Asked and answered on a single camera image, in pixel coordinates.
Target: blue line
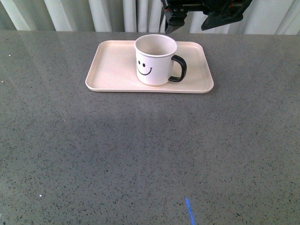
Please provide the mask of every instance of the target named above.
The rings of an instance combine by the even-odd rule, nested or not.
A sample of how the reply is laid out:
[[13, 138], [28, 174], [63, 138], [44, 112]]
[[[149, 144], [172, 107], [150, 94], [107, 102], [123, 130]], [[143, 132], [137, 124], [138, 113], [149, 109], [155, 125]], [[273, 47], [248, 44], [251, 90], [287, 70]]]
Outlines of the blue line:
[[193, 213], [192, 213], [191, 206], [189, 204], [188, 198], [186, 198], [186, 203], [187, 203], [187, 209], [188, 209], [188, 212], [189, 212], [189, 217], [191, 218], [191, 223], [192, 223], [192, 225], [195, 225]]

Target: countertop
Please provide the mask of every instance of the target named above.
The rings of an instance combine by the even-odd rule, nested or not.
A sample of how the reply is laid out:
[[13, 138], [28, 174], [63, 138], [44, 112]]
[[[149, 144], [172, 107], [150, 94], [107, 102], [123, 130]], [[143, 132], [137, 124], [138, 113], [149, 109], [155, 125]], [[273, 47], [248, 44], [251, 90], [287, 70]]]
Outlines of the countertop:
[[86, 87], [144, 34], [0, 31], [1, 224], [299, 224], [300, 36], [171, 34], [206, 94]]

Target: tray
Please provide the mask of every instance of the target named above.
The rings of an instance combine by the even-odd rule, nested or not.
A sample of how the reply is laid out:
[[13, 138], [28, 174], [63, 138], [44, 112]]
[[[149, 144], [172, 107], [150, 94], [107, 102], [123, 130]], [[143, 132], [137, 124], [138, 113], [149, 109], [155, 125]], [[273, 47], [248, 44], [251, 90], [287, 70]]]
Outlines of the tray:
[[[209, 92], [214, 82], [203, 48], [194, 42], [177, 42], [176, 54], [185, 59], [187, 74], [183, 81], [168, 82], [161, 86], [148, 86], [136, 76], [135, 41], [105, 41], [96, 51], [85, 80], [92, 91], [102, 92]], [[175, 62], [172, 76], [180, 76], [180, 65]]]

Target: curtain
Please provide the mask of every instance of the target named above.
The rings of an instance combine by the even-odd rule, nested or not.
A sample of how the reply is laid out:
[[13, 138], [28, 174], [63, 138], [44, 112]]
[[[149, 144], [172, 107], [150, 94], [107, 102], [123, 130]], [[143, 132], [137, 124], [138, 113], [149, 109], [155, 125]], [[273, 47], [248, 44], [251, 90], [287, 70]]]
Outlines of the curtain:
[[[189, 12], [178, 33], [300, 34], [300, 0], [253, 0], [240, 22], [202, 31]], [[0, 30], [164, 32], [160, 0], [0, 0]]]

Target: white mug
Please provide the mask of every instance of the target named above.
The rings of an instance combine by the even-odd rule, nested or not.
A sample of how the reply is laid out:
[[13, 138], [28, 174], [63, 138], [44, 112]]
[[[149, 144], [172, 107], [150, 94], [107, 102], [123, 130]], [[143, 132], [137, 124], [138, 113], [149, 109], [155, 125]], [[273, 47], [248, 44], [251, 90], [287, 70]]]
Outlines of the white mug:
[[[175, 55], [177, 43], [161, 34], [149, 34], [135, 41], [136, 74], [141, 82], [150, 86], [160, 86], [168, 81], [180, 82], [186, 75], [187, 64]], [[181, 76], [172, 76], [173, 62], [181, 65]]]

